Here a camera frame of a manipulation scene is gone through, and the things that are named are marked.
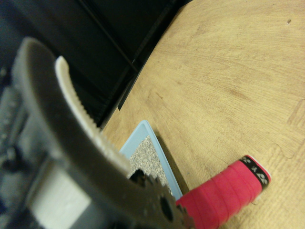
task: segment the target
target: tool handle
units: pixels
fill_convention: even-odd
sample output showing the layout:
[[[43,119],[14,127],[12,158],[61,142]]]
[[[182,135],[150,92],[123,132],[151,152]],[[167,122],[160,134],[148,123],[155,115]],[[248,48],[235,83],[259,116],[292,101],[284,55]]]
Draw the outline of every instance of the tool handle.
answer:
[[[182,196],[176,204],[187,209],[197,229],[216,229],[254,201],[270,181],[270,174],[246,155]]]

